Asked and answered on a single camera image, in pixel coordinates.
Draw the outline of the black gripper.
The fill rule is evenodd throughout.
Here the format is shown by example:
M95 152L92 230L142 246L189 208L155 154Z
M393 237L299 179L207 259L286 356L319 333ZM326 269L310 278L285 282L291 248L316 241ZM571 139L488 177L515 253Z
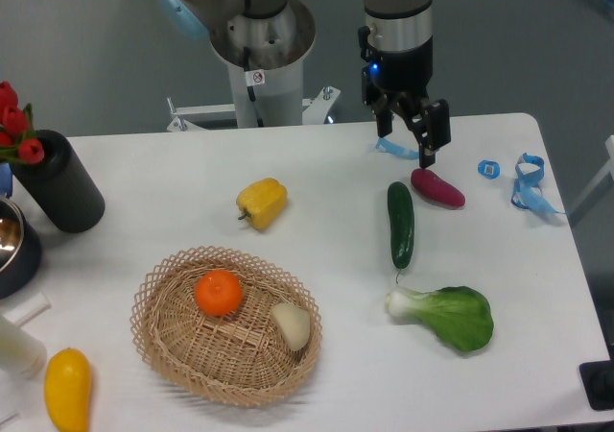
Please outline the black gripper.
M433 38L406 51L383 51L368 40L375 32L358 30L363 69L364 102L372 107L379 136L392 133L393 115L398 115L418 144L419 167L436 162L437 151L451 142L450 111L443 100L428 98L433 75Z

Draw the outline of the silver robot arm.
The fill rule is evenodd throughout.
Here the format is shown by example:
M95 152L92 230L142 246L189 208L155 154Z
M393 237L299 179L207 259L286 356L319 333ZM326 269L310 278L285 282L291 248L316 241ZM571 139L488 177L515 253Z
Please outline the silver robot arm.
M315 20L299 0L156 0L185 35L206 36L226 64L237 125L303 123L302 63L315 42ZM433 0L363 0L358 30L362 101L380 137L400 117L418 145L419 164L435 163L451 140L449 106L432 100Z

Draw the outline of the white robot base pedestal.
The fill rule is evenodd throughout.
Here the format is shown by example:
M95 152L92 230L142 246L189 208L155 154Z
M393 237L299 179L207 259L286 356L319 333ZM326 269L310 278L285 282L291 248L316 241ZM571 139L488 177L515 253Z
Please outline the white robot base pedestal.
M239 128L332 123L341 91L327 84L303 96L303 62L316 39L314 17L298 0L270 18L237 15L209 32L214 54L225 64L233 103L176 108L171 132L198 131L234 121Z

